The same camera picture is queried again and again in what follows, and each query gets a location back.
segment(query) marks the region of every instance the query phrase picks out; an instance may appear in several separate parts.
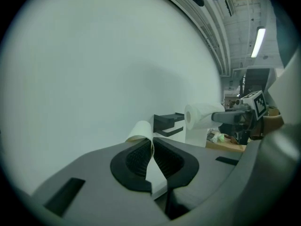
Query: white paper sheet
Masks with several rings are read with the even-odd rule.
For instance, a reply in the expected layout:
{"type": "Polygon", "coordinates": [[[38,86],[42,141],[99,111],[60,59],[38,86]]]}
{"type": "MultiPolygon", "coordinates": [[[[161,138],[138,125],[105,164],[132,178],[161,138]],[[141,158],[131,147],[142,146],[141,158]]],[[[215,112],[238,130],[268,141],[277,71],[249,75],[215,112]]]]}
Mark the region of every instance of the white paper sheet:
{"type": "Polygon", "coordinates": [[[268,89],[275,101],[285,124],[301,122],[301,47],[291,58],[282,75],[268,89]]]}
{"type": "Polygon", "coordinates": [[[167,192],[167,180],[153,158],[155,153],[153,132],[151,124],[147,121],[137,122],[126,141],[134,141],[141,138],[148,138],[151,141],[152,155],[146,170],[146,180],[151,183],[151,197],[156,199],[167,192]]]}

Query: fluorescent light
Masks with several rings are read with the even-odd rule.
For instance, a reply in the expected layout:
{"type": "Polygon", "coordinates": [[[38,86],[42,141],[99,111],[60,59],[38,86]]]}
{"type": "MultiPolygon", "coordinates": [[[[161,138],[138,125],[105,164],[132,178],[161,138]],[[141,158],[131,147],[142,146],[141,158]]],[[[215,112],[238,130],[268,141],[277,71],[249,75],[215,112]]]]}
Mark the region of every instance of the fluorescent light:
{"type": "Polygon", "coordinates": [[[255,42],[255,46],[253,48],[251,58],[257,57],[260,46],[261,46],[263,38],[264,38],[264,34],[265,34],[265,28],[260,28],[257,32],[256,42],[255,42]]]}

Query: ceiling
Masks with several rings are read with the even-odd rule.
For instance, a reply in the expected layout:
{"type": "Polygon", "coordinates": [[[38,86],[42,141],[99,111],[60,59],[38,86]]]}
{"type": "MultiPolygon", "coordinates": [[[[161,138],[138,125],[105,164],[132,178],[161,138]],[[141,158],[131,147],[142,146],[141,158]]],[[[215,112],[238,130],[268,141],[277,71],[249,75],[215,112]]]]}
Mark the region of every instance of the ceiling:
{"type": "Polygon", "coordinates": [[[204,7],[192,0],[171,1],[200,30],[222,78],[241,79],[247,68],[283,68],[268,0],[204,0],[204,7]],[[267,30],[257,58],[251,58],[259,26],[267,30]]]}

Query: black bracket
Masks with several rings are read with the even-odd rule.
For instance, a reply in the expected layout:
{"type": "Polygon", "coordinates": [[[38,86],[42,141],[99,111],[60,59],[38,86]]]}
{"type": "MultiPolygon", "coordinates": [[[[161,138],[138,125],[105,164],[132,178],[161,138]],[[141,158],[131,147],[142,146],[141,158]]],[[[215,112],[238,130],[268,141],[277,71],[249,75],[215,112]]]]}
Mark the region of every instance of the black bracket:
{"type": "Polygon", "coordinates": [[[184,114],[175,113],[170,115],[154,115],[154,130],[153,132],[157,132],[160,135],[165,137],[170,137],[184,129],[184,127],[178,128],[176,130],[165,132],[163,130],[170,129],[174,127],[174,123],[177,121],[183,121],[184,114]]]}

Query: paper towel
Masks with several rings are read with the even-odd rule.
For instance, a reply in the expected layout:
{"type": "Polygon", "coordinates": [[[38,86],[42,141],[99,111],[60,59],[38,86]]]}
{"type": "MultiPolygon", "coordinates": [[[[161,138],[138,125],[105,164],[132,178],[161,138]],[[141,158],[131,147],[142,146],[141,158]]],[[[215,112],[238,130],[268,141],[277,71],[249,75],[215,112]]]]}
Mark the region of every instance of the paper towel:
{"type": "Polygon", "coordinates": [[[126,141],[134,141],[142,138],[148,138],[151,141],[151,159],[147,166],[145,180],[151,183],[151,197],[155,200],[167,192],[167,180],[153,158],[155,153],[153,132],[151,124],[147,121],[137,122],[126,141]]]}
{"type": "Polygon", "coordinates": [[[209,129],[188,130],[186,128],[185,143],[206,147],[207,131],[209,129]]]}
{"type": "Polygon", "coordinates": [[[211,115],[214,112],[224,111],[225,108],[218,102],[187,105],[185,107],[186,128],[189,130],[217,128],[222,123],[211,120],[211,115]]]}
{"type": "Polygon", "coordinates": [[[151,141],[151,147],[154,147],[151,124],[147,121],[138,121],[126,141],[135,141],[142,138],[148,138],[151,141]]]}

